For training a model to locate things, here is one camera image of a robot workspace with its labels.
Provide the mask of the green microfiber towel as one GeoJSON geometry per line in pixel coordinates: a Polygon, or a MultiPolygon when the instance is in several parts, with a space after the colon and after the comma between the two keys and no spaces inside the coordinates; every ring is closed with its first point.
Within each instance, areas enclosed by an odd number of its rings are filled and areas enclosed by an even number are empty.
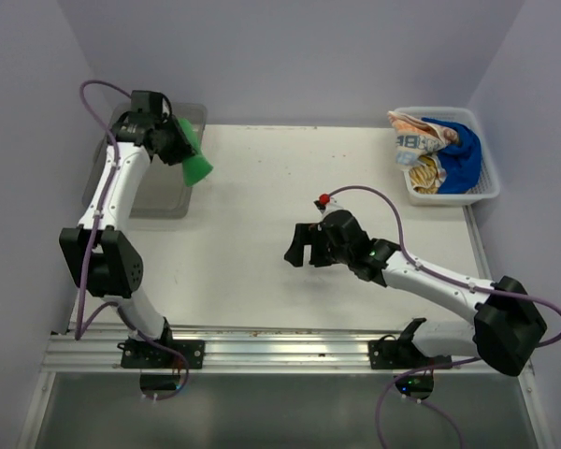
{"type": "Polygon", "coordinates": [[[198,155],[186,159],[185,161],[181,162],[181,165],[184,183],[188,187],[193,187],[194,185],[205,179],[207,175],[213,170],[213,165],[202,153],[200,140],[198,155]]]}

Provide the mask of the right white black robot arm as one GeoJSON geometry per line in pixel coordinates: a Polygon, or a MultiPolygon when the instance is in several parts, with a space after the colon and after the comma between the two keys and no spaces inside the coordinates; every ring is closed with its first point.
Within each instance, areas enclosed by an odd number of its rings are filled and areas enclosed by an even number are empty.
{"type": "Polygon", "coordinates": [[[297,224],[284,259],[296,268],[342,264],[364,282],[412,293],[459,316],[457,322],[414,318],[397,336],[370,341],[373,369],[447,365],[463,356],[515,377],[547,330],[513,278],[493,283],[409,260],[400,244],[370,237],[347,210],[330,212],[319,223],[297,224]]]}

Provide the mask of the printed patterned towel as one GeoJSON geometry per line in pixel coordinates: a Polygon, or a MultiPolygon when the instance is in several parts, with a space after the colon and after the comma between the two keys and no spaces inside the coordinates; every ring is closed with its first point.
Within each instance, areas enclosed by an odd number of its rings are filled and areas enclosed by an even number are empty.
{"type": "Polygon", "coordinates": [[[460,143],[458,133],[448,126],[389,111],[389,123],[396,132],[396,163],[404,170],[416,167],[421,156],[460,143]]]}

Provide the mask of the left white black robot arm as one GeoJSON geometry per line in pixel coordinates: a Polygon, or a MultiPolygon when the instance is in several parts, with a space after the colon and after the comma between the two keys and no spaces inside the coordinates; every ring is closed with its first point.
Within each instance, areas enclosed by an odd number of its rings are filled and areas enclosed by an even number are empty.
{"type": "Polygon", "coordinates": [[[80,339],[93,321],[85,314],[86,297],[98,297],[118,313],[132,339],[145,341],[145,359],[161,368],[175,358],[176,345],[164,337],[167,321],[141,287],[143,260],[125,230],[154,160],[179,166],[187,187],[213,167],[190,122],[174,114],[164,94],[134,90],[128,98],[130,107],[116,122],[100,123],[107,143],[102,173],[86,211],[75,226],[62,229],[59,245],[78,288],[75,337],[80,339]]]}

